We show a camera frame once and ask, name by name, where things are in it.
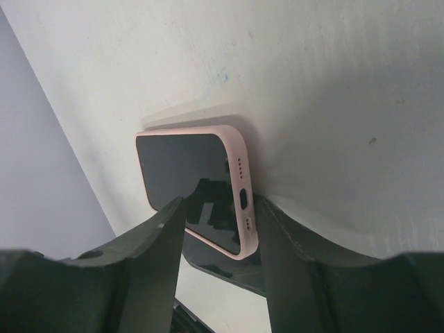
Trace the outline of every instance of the pink phone case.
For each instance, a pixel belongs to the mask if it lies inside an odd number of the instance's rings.
[[[234,208],[236,210],[237,226],[239,228],[239,238],[241,241],[241,250],[238,255],[228,252],[224,248],[217,246],[208,239],[200,236],[194,231],[185,228],[185,231],[197,239],[200,239],[207,245],[218,250],[224,255],[235,259],[252,255],[258,246],[257,230],[255,223],[255,211],[253,207],[253,191],[251,188],[250,167],[248,166],[248,154],[245,141],[239,131],[229,125],[217,126],[201,126],[190,128],[174,128],[165,130],[147,130],[137,133],[136,137],[146,135],[196,135],[196,134],[213,134],[219,137],[225,146],[228,157],[228,165],[230,167],[231,185],[234,197]],[[245,189],[247,192],[248,206],[246,209],[241,208],[240,191]]]

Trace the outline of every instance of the black phone screen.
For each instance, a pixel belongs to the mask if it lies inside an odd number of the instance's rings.
[[[187,201],[187,228],[237,255],[239,230],[228,157],[213,134],[136,138],[145,189],[161,210],[178,196]]]

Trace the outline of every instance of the white wall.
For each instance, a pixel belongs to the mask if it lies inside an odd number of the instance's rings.
[[[256,190],[299,222],[380,257],[444,249],[442,0],[1,5],[117,234],[152,213],[147,121],[238,114]]]
[[[63,258],[113,237],[0,10],[0,247]]]

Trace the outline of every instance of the smartphone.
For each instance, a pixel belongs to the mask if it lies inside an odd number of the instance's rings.
[[[137,134],[136,147],[154,210],[181,196],[191,236],[235,260],[257,250],[248,154],[237,129],[148,130]]]

